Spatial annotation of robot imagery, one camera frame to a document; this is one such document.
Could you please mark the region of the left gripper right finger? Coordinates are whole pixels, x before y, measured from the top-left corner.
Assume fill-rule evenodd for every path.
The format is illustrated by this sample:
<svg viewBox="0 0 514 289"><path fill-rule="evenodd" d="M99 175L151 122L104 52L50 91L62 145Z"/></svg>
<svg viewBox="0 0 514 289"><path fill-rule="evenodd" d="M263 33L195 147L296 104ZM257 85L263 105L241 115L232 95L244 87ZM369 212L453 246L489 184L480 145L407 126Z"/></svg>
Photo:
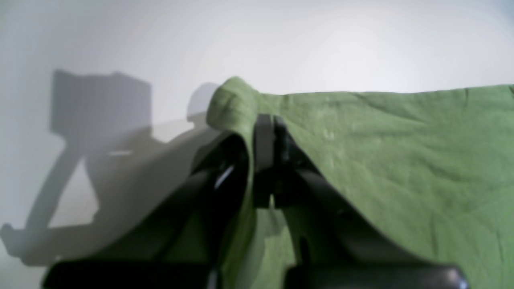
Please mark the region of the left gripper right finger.
<svg viewBox="0 0 514 289"><path fill-rule="evenodd" d="M284 214L297 259L285 289L470 288L457 265L415 256L371 225L326 180L281 117L257 117L253 156L253 204Z"/></svg>

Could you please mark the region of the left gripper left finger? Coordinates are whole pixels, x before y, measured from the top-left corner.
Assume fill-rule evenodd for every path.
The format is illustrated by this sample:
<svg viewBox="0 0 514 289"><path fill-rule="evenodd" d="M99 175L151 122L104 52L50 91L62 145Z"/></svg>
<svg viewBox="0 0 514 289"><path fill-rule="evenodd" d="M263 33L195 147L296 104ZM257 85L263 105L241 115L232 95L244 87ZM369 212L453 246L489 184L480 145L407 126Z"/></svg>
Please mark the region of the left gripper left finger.
<svg viewBox="0 0 514 289"><path fill-rule="evenodd" d="M224 236L241 208L249 156L228 135L134 229L86 258L59 261L45 289L221 289Z"/></svg>

